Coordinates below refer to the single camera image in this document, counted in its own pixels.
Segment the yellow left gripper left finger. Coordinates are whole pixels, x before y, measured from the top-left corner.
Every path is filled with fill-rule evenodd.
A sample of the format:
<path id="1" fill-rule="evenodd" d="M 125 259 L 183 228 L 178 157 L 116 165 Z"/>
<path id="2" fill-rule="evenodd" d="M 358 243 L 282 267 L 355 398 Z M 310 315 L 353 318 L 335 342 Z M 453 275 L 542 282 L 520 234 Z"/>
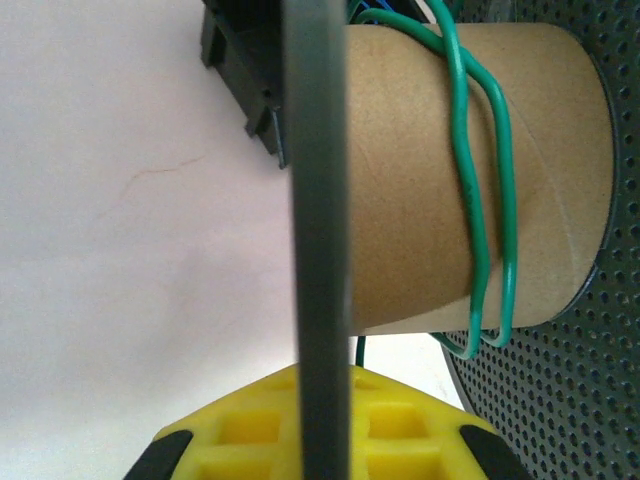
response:
<path id="1" fill-rule="evenodd" d="M 301 479 L 298 372 L 288 366 L 162 428 L 127 479 Z"/>

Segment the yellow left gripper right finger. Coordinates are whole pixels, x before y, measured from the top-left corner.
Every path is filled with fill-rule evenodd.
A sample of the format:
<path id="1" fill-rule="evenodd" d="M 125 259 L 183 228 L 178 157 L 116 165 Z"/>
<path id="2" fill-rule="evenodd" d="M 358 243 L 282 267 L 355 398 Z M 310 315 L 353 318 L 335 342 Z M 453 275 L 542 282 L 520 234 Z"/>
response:
<path id="1" fill-rule="evenodd" d="M 524 479 L 485 420 L 406 384 L 351 368 L 352 479 Z"/>

